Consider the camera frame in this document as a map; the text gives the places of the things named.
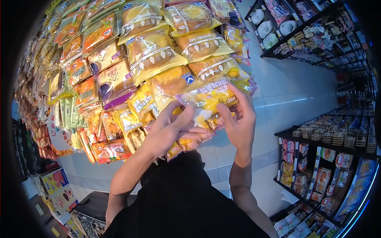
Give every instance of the yellow bread package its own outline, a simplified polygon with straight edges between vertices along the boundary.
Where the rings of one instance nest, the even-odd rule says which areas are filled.
[[[192,32],[175,38],[188,63],[201,61],[209,56],[234,53],[215,30]]]
[[[136,86],[167,69],[187,64],[188,61],[174,51],[168,30],[169,26],[163,25],[139,34],[126,43]]]
[[[176,4],[163,11],[165,21],[172,27],[173,37],[199,30],[211,30],[221,25],[209,8],[201,2]]]
[[[99,92],[103,105],[107,100],[114,100],[119,96],[119,92],[135,91],[134,79],[128,66],[128,59],[109,67],[100,72],[98,76]]]
[[[122,28],[118,45],[136,34],[164,25],[161,8],[161,0],[135,0],[126,3],[122,8]]]
[[[224,103],[228,107],[237,104],[237,98],[227,87],[229,78],[221,76],[201,88],[176,95],[183,105],[196,108],[193,115],[195,126],[217,114],[217,104]]]
[[[223,76],[232,68],[237,67],[238,64],[231,55],[224,54],[189,63],[188,66],[197,77],[208,81],[214,77]]]
[[[98,76],[99,72],[127,58],[125,45],[118,46],[118,40],[112,40],[89,55],[88,60],[93,71],[93,75]]]

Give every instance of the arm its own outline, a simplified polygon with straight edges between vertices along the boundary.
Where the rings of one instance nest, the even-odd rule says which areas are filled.
[[[237,121],[231,116],[229,108],[219,104],[217,109],[225,121],[225,130],[229,140],[236,146],[237,153],[230,171],[229,184],[234,203],[242,209],[271,238],[277,237],[268,216],[258,207],[251,187],[251,153],[254,141],[256,114],[253,102],[248,94],[229,84],[229,89],[238,99]]]

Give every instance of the plastic wrapper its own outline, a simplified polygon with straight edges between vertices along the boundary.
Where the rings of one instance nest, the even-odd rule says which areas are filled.
[[[210,56],[202,61],[188,64],[195,76],[209,81],[215,77],[223,76],[231,69],[238,66],[234,58],[229,54]]]
[[[90,77],[75,85],[74,93],[77,96],[77,107],[96,101],[98,99],[98,88],[95,78]]]
[[[66,43],[64,43],[62,48],[62,54],[59,59],[60,65],[66,66],[66,64],[71,63],[73,60],[81,56],[82,54],[82,36],[76,36]]]
[[[168,30],[169,26],[164,25],[126,43],[136,86],[167,69],[187,64],[187,60],[174,51]]]
[[[125,3],[119,45],[137,34],[156,29],[165,24],[162,20],[161,0],[135,0]]]
[[[91,76],[91,69],[87,59],[79,57],[64,68],[64,73],[68,76],[69,85],[75,85],[78,82]]]
[[[126,46],[118,46],[117,42],[118,40],[112,40],[89,55],[88,60],[93,75],[98,76],[99,72],[127,58]]]
[[[79,11],[73,16],[62,19],[54,43],[63,44],[74,36],[79,35],[85,14],[85,11]]]
[[[83,32],[82,56],[87,57],[95,49],[119,35],[119,23],[117,12],[93,22]]]
[[[209,8],[201,2],[169,6],[165,8],[163,14],[165,21],[173,29],[171,32],[173,37],[199,30],[211,30],[221,25]]]
[[[127,59],[102,71],[98,76],[98,83],[103,104],[106,100],[117,98],[120,92],[132,92],[136,89]]]
[[[245,21],[231,0],[209,0],[209,5],[223,24],[248,31]]]
[[[224,103],[228,107],[237,104],[237,98],[227,87],[228,78],[220,77],[201,88],[176,95],[183,105],[193,105],[195,126],[217,114],[217,104]]]

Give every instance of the packaged bread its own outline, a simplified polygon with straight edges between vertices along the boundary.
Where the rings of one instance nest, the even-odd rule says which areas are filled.
[[[64,73],[68,77],[69,85],[75,85],[91,76],[90,65],[87,59],[79,57],[65,66]]]
[[[164,25],[161,8],[161,0],[135,0],[125,3],[118,45],[127,42],[137,34]]]
[[[209,56],[234,53],[215,30],[192,32],[175,38],[188,63],[201,61]]]
[[[114,99],[118,92],[135,91],[134,79],[128,66],[128,59],[126,58],[100,72],[98,83],[103,104],[108,99]]]
[[[88,60],[93,71],[93,75],[98,76],[99,72],[127,58],[125,45],[118,45],[118,40],[112,40],[101,46],[94,53],[89,55]]]
[[[231,55],[224,54],[189,63],[188,66],[197,77],[202,80],[209,80],[226,74],[229,70],[237,67],[238,64]]]
[[[62,19],[56,38],[54,39],[54,43],[63,44],[70,38],[79,35],[85,14],[85,11],[79,11],[73,16]]]
[[[241,14],[235,8],[232,0],[209,0],[209,5],[216,18],[219,18],[223,24],[248,31]]]
[[[227,87],[228,81],[227,77],[218,77],[198,89],[176,95],[183,105],[192,105],[196,108],[193,115],[195,126],[217,114],[217,104],[224,103],[228,107],[237,104],[236,96]]]
[[[119,35],[118,14],[111,12],[93,22],[83,32],[82,56],[87,57],[95,49]]]
[[[78,35],[64,43],[59,59],[60,65],[65,66],[82,54],[82,36]]]
[[[136,86],[167,69],[187,64],[187,60],[174,51],[168,29],[168,25],[163,25],[127,42],[128,61]]]
[[[165,21],[172,27],[173,37],[199,30],[210,30],[221,25],[209,8],[201,2],[169,6],[163,12]]]

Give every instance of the product packaging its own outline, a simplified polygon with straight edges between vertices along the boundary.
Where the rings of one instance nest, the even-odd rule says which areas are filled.
[[[166,7],[163,11],[165,21],[173,31],[173,37],[199,30],[211,30],[221,25],[209,8],[201,2],[182,3]]]
[[[163,25],[126,42],[136,86],[167,69],[187,64],[187,60],[174,51],[168,30],[169,26]]]

